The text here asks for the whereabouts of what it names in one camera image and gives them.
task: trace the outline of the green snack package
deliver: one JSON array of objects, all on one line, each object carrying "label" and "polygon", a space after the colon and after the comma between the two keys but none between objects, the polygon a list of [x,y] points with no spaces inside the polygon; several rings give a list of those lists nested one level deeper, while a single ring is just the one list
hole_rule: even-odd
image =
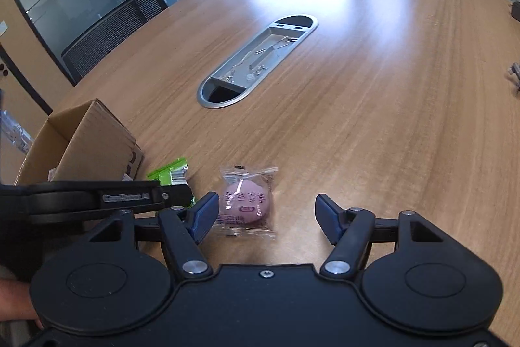
[{"label": "green snack package", "polygon": [[[147,174],[149,180],[159,181],[161,186],[175,186],[177,184],[186,184],[186,172],[188,171],[188,161],[185,157],[180,157],[176,161],[165,165],[159,169]],[[195,196],[191,198],[191,204],[187,207],[192,207],[196,203]]]}]

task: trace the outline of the transparent plastic wrapper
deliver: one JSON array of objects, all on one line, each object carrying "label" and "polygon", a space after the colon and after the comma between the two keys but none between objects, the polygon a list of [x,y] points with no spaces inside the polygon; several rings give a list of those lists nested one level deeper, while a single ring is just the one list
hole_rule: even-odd
[{"label": "transparent plastic wrapper", "polygon": [[220,169],[223,188],[213,230],[222,235],[259,235],[276,238],[273,228],[272,187],[277,167],[230,166]]}]

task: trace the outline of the snack package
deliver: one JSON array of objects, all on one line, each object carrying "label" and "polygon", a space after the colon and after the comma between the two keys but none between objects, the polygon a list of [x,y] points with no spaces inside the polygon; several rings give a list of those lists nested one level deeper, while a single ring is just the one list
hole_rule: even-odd
[{"label": "snack package", "polygon": [[223,235],[260,235],[275,238],[272,225],[272,185],[278,168],[255,169],[235,165],[220,169],[224,186],[214,231]]},{"label": "snack package", "polygon": [[[188,161],[185,157],[180,157],[176,161],[165,165],[155,171],[146,175],[149,180],[157,180],[161,186],[176,186],[178,184],[185,184],[189,187],[186,181],[186,173],[188,172]],[[184,207],[192,207],[197,200],[195,196],[191,198],[191,203],[182,205]]]}]

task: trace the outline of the office chair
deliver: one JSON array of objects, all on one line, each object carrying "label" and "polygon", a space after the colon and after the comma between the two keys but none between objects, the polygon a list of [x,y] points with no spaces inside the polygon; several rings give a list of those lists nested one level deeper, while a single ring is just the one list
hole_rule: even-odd
[{"label": "office chair", "polygon": [[128,36],[167,8],[164,0],[126,0],[90,26],[62,52],[65,65],[83,78]]}]

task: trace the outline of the wood grain surface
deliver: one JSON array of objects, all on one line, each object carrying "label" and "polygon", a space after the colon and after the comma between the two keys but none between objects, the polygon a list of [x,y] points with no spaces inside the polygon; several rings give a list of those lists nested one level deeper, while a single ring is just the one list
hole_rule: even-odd
[{"label": "wood grain surface", "polygon": [[[197,103],[211,70],[299,13],[318,28],[248,97],[221,110]],[[137,137],[145,170],[187,157],[199,197],[219,190],[220,165],[280,168],[277,241],[210,234],[201,248],[213,266],[318,267],[332,249],[314,218],[319,193],[379,217],[418,211],[498,271],[491,328],[518,345],[520,99],[505,70],[519,58],[506,0],[180,0],[61,107],[100,98]]]}]

